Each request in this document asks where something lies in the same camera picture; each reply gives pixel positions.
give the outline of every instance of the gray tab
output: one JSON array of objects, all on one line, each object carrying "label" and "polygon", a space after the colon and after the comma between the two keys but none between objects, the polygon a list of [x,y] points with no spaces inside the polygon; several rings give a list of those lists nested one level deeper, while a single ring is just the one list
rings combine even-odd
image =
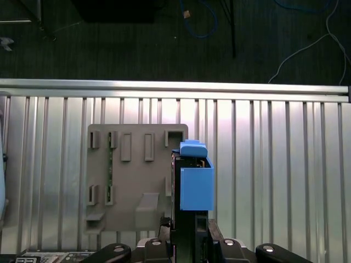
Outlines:
[{"label": "gray tab", "polygon": [[132,133],[123,133],[121,140],[121,161],[130,162],[132,159]]},{"label": "gray tab", "polygon": [[91,185],[88,190],[88,202],[87,205],[96,205],[98,203],[99,186]]},{"label": "gray tab", "polygon": [[118,148],[118,132],[117,131],[111,131],[109,132],[109,136],[111,137],[110,140],[110,148],[115,149]]},{"label": "gray tab", "polygon": [[135,227],[142,230],[154,230],[157,220],[159,193],[143,193],[135,210]]},{"label": "gray tab", "polygon": [[100,131],[94,130],[89,133],[88,136],[88,148],[99,148],[100,147]]},{"label": "gray tab", "polygon": [[[108,192],[110,191],[110,200],[108,200]],[[105,194],[105,205],[113,205],[114,204],[114,186],[107,186],[106,187],[106,194]]]},{"label": "gray tab", "polygon": [[99,235],[105,228],[104,222],[105,213],[90,214],[86,218],[86,233]]},{"label": "gray tab", "polygon": [[154,160],[154,134],[145,134],[145,161],[150,162]]},{"label": "gray tab", "polygon": [[165,147],[168,147],[169,137],[179,137],[180,141],[183,141],[184,131],[183,130],[165,130]]}]

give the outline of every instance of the screw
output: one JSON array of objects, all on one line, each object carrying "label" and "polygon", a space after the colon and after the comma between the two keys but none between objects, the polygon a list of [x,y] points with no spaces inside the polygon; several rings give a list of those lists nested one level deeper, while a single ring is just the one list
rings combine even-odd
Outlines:
[{"label": "screw", "polygon": [[116,246],[114,249],[114,252],[122,252],[124,248],[122,248],[120,245]]},{"label": "screw", "polygon": [[234,242],[231,239],[226,239],[224,243],[226,243],[227,245],[234,245]]},{"label": "screw", "polygon": [[265,251],[267,251],[267,252],[270,252],[270,253],[274,251],[274,249],[273,249],[272,247],[268,246],[268,245],[265,245],[265,246],[263,247],[263,249],[264,249]]}]

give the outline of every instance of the blue cable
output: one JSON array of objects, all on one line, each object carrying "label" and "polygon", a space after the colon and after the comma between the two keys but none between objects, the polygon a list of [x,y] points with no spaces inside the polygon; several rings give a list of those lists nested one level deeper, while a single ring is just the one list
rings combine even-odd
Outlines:
[{"label": "blue cable", "polygon": [[[213,9],[205,2],[205,0],[199,0],[199,2],[201,4],[203,4],[205,7],[207,7],[207,9],[211,12],[213,18],[214,18],[214,27],[213,29],[206,35],[197,35],[196,33],[194,33],[194,31],[191,29],[188,21],[186,18],[184,18],[184,24],[185,24],[185,27],[186,29],[189,31],[189,33],[193,36],[193,37],[196,37],[196,38],[207,38],[209,36],[211,36],[213,33],[215,33],[215,31],[217,30],[217,27],[218,27],[218,21],[217,21],[217,16],[216,16],[216,13],[213,11]],[[182,11],[182,17],[184,17],[184,3],[183,3],[183,0],[179,0],[179,3],[180,3],[180,10]]]},{"label": "blue cable", "polygon": [[297,10],[297,11],[301,11],[301,12],[308,13],[308,14],[320,14],[320,13],[323,13],[326,9],[328,9],[331,1],[332,0],[328,0],[322,9],[316,10],[316,9],[308,9],[308,8],[305,8],[305,7],[299,7],[299,6],[294,6],[294,5],[287,5],[287,4],[279,2],[278,0],[274,0],[274,2],[277,5],[279,5],[280,7],[283,7],[285,9]]}]

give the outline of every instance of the metal bar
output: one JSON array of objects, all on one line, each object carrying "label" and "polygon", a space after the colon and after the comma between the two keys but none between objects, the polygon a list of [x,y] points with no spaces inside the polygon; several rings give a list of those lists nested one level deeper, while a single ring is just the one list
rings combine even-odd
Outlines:
[{"label": "metal bar", "polygon": [[27,24],[32,23],[29,19],[8,19],[0,20],[0,25]]},{"label": "metal bar", "polygon": [[49,33],[49,31],[45,28],[45,26],[42,24],[41,18],[38,18],[32,11],[29,10],[29,8],[23,4],[21,0],[11,0],[15,5],[17,5],[23,13],[26,13],[27,16],[29,16],[29,19],[35,23],[41,31],[44,32],[45,37],[47,37],[49,40],[54,41],[56,38]]},{"label": "metal bar", "polygon": [[38,16],[38,21],[42,22],[42,0],[37,0],[37,16]]},{"label": "metal bar", "polygon": [[236,57],[235,48],[235,23],[234,23],[234,0],[230,0],[230,27],[231,27],[231,47],[233,49],[233,58]]},{"label": "metal bar", "polygon": [[35,90],[147,90],[185,92],[236,92],[267,94],[348,95],[348,87],[211,82],[80,81],[60,79],[0,79],[0,89]]},{"label": "metal bar", "polygon": [[311,101],[311,102],[348,102],[347,96],[289,95],[257,93],[215,93],[215,92],[153,92],[144,90],[43,90],[43,89],[1,89],[0,96],[45,96],[45,97],[83,97],[83,98],[159,98],[212,99],[212,100],[269,100],[269,101]]}]

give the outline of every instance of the metal stand leg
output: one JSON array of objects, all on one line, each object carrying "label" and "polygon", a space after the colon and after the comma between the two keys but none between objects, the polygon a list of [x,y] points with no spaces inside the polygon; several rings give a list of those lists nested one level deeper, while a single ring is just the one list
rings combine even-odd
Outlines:
[{"label": "metal stand leg", "polygon": [[37,11],[38,11],[38,17],[35,16],[35,14],[32,13],[32,11],[29,10],[29,8],[23,4],[21,0],[11,0],[15,5],[17,5],[24,13],[27,14],[29,19],[32,21],[32,23],[35,23],[41,31],[44,32],[45,38],[49,39],[50,41],[55,41],[56,37],[53,36],[47,28],[43,25],[42,22],[42,1],[37,0]]},{"label": "metal stand leg", "polygon": [[233,58],[236,57],[235,48],[235,23],[234,23],[234,0],[230,0],[230,27],[231,27],[231,47],[233,49]]}]

